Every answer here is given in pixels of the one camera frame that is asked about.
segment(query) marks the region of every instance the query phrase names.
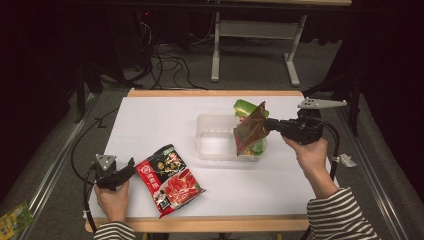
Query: striped shirt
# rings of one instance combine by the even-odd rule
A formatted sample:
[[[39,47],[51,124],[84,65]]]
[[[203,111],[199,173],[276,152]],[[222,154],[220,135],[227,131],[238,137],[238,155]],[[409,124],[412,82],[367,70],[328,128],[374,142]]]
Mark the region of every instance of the striped shirt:
[[[307,210],[314,239],[379,239],[350,188],[327,199],[310,200]]]
[[[135,239],[134,231],[131,227],[122,222],[110,222],[102,224],[94,235],[94,240],[101,239]]]

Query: black and white striped sleeve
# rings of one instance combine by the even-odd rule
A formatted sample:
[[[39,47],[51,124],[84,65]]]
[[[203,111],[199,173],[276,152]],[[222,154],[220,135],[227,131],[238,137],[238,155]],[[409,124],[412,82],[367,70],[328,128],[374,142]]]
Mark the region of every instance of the black and white striped sleeve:
[[[307,210],[314,239],[379,239],[350,188],[310,200]]]
[[[102,224],[94,235],[94,240],[116,239],[133,240],[135,239],[134,230],[122,222],[110,222]]]

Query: red snack package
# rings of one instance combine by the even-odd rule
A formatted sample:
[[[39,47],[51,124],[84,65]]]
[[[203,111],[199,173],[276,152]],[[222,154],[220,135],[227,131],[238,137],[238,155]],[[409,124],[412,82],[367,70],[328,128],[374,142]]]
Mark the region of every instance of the red snack package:
[[[139,163],[136,170],[152,194],[160,212],[159,218],[181,208],[205,191],[172,144]]]

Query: clear plastic container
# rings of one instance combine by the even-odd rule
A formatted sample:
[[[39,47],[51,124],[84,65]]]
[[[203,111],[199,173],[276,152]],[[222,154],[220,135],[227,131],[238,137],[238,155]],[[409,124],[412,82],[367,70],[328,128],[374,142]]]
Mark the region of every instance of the clear plastic container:
[[[234,115],[199,115],[196,126],[196,150],[200,160],[256,162],[260,156],[237,156],[233,129]]]

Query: gray floor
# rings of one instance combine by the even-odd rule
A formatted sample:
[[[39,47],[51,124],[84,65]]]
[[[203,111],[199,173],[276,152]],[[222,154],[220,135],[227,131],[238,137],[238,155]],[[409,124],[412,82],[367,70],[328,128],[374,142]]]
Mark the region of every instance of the gray floor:
[[[159,52],[163,59],[168,55],[184,57],[190,69],[191,82],[207,89],[303,91],[322,82],[339,47],[339,44],[320,46],[316,41],[300,44],[295,57],[295,66],[301,86],[293,88],[289,83],[281,56],[284,50],[288,49],[288,42],[269,44],[269,40],[249,40],[251,41],[254,44],[245,44],[238,51],[233,51],[239,48],[240,45],[237,43],[223,43],[218,83],[210,82],[212,49],[205,48],[207,45],[193,46],[190,51],[163,46],[159,48]],[[154,74],[159,76],[157,65],[154,66]],[[163,69],[172,70],[163,72],[160,79],[161,86],[190,87],[187,82],[187,69],[181,70],[174,77],[176,72],[174,66],[173,61],[164,62]],[[130,69],[126,73],[127,76],[135,74]],[[154,81],[148,76],[139,83],[149,88]],[[105,84],[105,91],[102,94],[89,97],[87,102],[89,111],[80,124],[74,123],[78,113],[75,96],[70,99],[72,109],[45,139],[13,190],[1,203],[0,214],[22,201],[34,203],[31,209],[34,212],[35,222],[19,236],[19,239],[92,238],[92,235],[84,229],[82,182],[72,171],[69,145],[74,143],[76,133],[84,132],[94,123],[94,118],[102,117],[115,107],[119,107],[120,100],[128,90],[125,87]],[[318,93],[316,97],[327,98],[330,94]],[[340,152],[352,155],[352,158],[359,163],[359,167],[356,168],[340,166],[337,172],[339,183],[353,189],[364,215],[382,239],[423,239],[424,230],[421,224],[424,221],[423,204],[393,159],[363,98],[360,107],[358,138],[353,137],[346,127],[346,111],[340,109],[322,111],[323,118],[339,130],[342,138]],[[93,161],[93,156],[104,150],[115,117],[116,112],[105,117],[103,125],[106,128],[92,128],[75,149],[75,164],[81,174],[85,173]],[[301,235],[301,232],[285,233],[284,239],[299,239]],[[179,234],[173,237],[199,239],[188,236]]]

